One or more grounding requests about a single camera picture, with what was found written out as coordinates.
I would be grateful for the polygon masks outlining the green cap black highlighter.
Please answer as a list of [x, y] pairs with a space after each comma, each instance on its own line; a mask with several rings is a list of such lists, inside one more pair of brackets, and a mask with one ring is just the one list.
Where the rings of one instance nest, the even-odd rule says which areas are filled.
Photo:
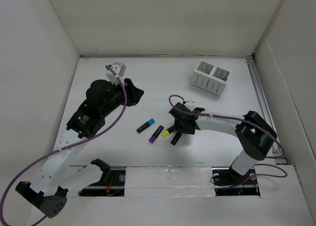
[[177, 142], [179, 141], [179, 139], [181, 138], [181, 136], [182, 136], [182, 133], [176, 132], [176, 134], [174, 135], [174, 137], [171, 141], [171, 144], [173, 146], [175, 146], [177, 144]]

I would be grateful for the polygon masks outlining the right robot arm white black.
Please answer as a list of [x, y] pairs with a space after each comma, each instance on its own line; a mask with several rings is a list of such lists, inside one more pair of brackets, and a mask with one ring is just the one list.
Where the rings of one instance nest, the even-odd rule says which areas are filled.
[[177, 133], [194, 135], [196, 131], [215, 131], [236, 137], [242, 151], [223, 173], [214, 173], [212, 180], [217, 186], [229, 186], [242, 183], [250, 176], [250, 169], [263, 161], [277, 134], [269, 124], [255, 111], [242, 116], [224, 116], [207, 113], [204, 108], [190, 110], [178, 102], [169, 114], [174, 118], [174, 130]]

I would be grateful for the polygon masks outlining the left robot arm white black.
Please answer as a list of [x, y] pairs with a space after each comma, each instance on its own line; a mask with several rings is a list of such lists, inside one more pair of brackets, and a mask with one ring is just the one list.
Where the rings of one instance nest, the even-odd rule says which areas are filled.
[[56, 154], [48, 157], [39, 173], [31, 181], [21, 181], [15, 190], [46, 217], [57, 216], [70, 196], [77, 195], [93, 183], [106, 184], [110, 180], [111, 166], [100, 159], [91, 161], [81, 172], [68, 178], [66, 171], [77, 158], [86, 141], [96, 136], [105, 125], [105, 118], [119, 106], [135, 106], [144, 91], [125, 78], [122, 84], [96, 80], [86, 91], [86, 99], [66, 124]]

